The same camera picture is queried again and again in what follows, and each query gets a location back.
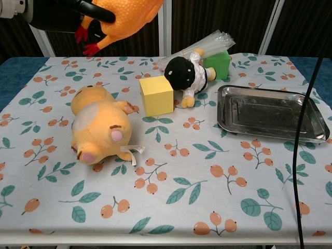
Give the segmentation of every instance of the yellow block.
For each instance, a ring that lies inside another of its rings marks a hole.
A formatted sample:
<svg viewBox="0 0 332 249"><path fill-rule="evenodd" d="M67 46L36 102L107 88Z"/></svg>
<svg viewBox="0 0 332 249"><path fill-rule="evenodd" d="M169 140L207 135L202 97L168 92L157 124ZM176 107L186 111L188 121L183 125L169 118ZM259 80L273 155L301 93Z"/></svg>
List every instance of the yellow block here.
<svg viewBox="0 0 332 249"><path fill-rule="evenodd" d="M140 79L140 85L147 117L174 112L174 91L164 76Z"/></svg>

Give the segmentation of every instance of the tablecloth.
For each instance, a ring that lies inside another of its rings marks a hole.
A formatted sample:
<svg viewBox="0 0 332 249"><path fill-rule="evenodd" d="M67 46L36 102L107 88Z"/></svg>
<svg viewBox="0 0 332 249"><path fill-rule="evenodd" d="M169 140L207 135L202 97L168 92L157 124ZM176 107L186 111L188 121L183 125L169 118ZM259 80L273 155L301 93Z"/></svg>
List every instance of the tablecloth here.
<svg viewBox="0 0 332 249"><path fill-rule="evenodd" d="M294 143L227 132L217 125L223 85L304 93L287 57L238 53L227 79L209 83L195 107L146 117L139 79L158 58L50 58L0 113L0 233L297 237ZM136 106L130 144L137 166L110 157L88 166L70 148L70 102L103 85ZM331 129L332 112L312 98ZM306 238L332 236L332 143L300 143L297 184Z"/></svg>

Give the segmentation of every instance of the clear plastic wrap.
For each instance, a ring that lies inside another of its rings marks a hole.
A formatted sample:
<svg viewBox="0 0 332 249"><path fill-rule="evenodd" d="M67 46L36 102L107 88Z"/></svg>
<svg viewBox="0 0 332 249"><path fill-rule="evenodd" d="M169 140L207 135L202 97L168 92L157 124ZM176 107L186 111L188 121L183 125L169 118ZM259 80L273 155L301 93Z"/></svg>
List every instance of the clear plastic wrap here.
<svg viewBox="0 0 332 249"><path fill-rule="evenodd" d="M186 59L189 59L190 54L192 53L194 48L201 48L204 49L204 56L202 58L207 58L209 56L213 56L217 53L221 53L230 47L232 47L235 44L232 37L225 33L220 32L220 30L217 30L213 32L212 34L208 35L207 37L199 40L198 42L192 44L191 46L174 53L170 56L164 57L158 61L158 66L161 71L164 71L167 64L170 60L172 60L174 57L184 57Z"/></svg>

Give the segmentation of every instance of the stainless steel tray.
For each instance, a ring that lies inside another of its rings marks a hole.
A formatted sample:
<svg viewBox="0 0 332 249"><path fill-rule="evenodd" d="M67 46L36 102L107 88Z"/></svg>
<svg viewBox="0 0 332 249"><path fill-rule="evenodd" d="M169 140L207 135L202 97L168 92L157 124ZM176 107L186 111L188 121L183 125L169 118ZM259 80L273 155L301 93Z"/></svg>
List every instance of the stainless steel tray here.
<svg viewBox="0 0 332 249"><path fill-rule="evenodd" d="M226 85L218 89L218 124L234 133L295 139L305 96L296 92ZM312 99L306 107L300 141L322 143L328 129Z"/></svg>

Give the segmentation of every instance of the green cube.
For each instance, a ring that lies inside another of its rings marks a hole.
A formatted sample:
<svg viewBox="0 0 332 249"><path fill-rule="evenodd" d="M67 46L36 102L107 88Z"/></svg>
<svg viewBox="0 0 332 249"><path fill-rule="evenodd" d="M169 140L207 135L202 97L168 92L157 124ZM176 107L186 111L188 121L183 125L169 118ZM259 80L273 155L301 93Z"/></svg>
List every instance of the green cube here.
<svg viewBox="0 0 332 249"><path fill-rule="evenodd" d="M207 57L203 60L205 68L213 67L216 70L216 79L226 79L228 76L228 68L230 64L230 56L228 51L225 50L221 53Z"/></svg>

